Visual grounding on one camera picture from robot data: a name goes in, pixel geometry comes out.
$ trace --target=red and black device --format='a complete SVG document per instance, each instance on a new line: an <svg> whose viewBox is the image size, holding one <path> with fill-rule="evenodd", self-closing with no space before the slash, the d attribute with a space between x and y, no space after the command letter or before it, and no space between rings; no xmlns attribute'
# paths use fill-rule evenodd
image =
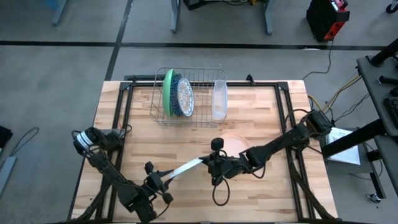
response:
<svg viewBox="0 0 398 224"><path fill-rule="evenodd" d="M318 42L333 40L349 19L347 0L312 0L307 21Z"/></svg>

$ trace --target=white paper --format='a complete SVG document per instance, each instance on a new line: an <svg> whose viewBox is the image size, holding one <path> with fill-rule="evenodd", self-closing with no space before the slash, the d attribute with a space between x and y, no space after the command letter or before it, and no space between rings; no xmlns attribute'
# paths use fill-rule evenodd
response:
<svg viewBox="0 0 398 224"><path fill-rule="evenodd" d="M175 170L170 174L170 178L173 178L173 177L175 177L175 176L177 176L177 175L182 174L183 172L185 172L185 171L191 169L192 167L194 167L194 166L200 164L201 162L202 162L202 160L199 159L199 158L196 158L196 159L194 159L194 160L191 160L191 161L187 162L186 164L184 164L184 165L180 166L179 168L175 169Z"/></svg>
<svg viewBox="0 0 398 224"><path fill-rule="evenodd" d="M347 131L340 128L332 128L330 134L328 134L328 136L326 137L326 143L329 144L350 133L352 133L352 131ZM361 165L361 161L359 160L358 146L346 149L343 152L330 156L328 159L331 161L347 162L350 164Z"/></svg>

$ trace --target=black floor stripe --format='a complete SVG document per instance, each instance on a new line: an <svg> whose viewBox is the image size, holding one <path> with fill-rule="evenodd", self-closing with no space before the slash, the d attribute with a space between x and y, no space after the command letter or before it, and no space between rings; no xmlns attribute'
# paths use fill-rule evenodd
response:
<svg viewBox="0 0 398 224"><path fill-rule="evenodd" d="M142 48L210 48L210 49L278 49L330 50L330 45L285 45L285 44L199 44L199 43L121 43L121 47ZM382 50L385 46L344 46L334 45L333 50Z"/></svg>
<svg viewBox="0 0 398 224"><path fill-rule="evenodd" d="M0 45L49 46L49 47L114 47L114 42L59 42L59 41L8 41L0 40Z"/></svg>
<svg viewBox="0 0 398 224"><path fill-rule="evenodd" d="M139 43L121 42L126 29L127 18L123 18L122 30L114 42L52 42L52 41L8 41L0 40L0 45L18 46L66 46L66 47L142 47L142 48L209 48L209 49L277 49L302 50L320 49L330 50L329 45L286 45L286 44L201 44L201 43ZM385 46L345 46L334 45L333 50L382 50Z"/></svg>
<svg viewBox="0 0 398 224"><path fill-rule="evenodd" d="M113 49L111 59L109 60L108 69L106 70L105 81L110 81L112 79L112 74L114 70L114 66L116 64L116 59L118 59L119 49L121 46L121 42L123 40L124 31L126 30L127 21L129 20L131 4L133 0L128 0L126 8L124 10L124 15L122 19L122 23L120 24L118 37L116 38L116 45Z"/></svg>

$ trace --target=yellow cable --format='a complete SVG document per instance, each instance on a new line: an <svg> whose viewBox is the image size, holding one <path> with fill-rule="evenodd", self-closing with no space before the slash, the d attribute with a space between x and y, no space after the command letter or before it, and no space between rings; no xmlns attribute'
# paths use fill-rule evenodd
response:
<svg viewBox="0 0 398 224"><path fill-rule="evenodd" d="M319 108L320 110L322 110L321 105L318 103L318 101L317 101L313 96L311 96L311 95L308 94L308 97L312 99L312 101L318 106L318 108Z"/></svg>
<svg viewBox="0 0 398 224"><path fill-rule="evenodd" d="M356 76L353 77L347 84L343 85L339 90L337 90L337 92L333 95L333 97L331 98L331 100L325 105L325 107L322 109L322 111L325 111L327 108L329 108L329 106L332 105L332 104L336 101L338 95L339 95L342 91L346 90L352 83L356 82L356 81L357 81L358 79L360 79L360 78L361 78L360 75L356 75Z"/></svg>

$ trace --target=wire dish rack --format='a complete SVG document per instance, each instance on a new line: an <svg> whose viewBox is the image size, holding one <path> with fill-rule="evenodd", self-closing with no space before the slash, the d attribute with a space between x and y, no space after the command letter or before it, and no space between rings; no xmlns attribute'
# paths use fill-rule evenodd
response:
<svg viewBox="0 0 398 224"><path fill-rule="evenodd" d="M165 74L174 69L174 74L181 74L182 78L188 79L191 84L194 109L191 116L168 117L164 114L163 79ZM178 68L162 67L158 69L154 81L154 91L150 104L150 115L152 119L162 126L192 126L203 128L216 128L224 118L213 119L212 101L213 88L216 80L226 80L226 72L220 68Z"/></svg>

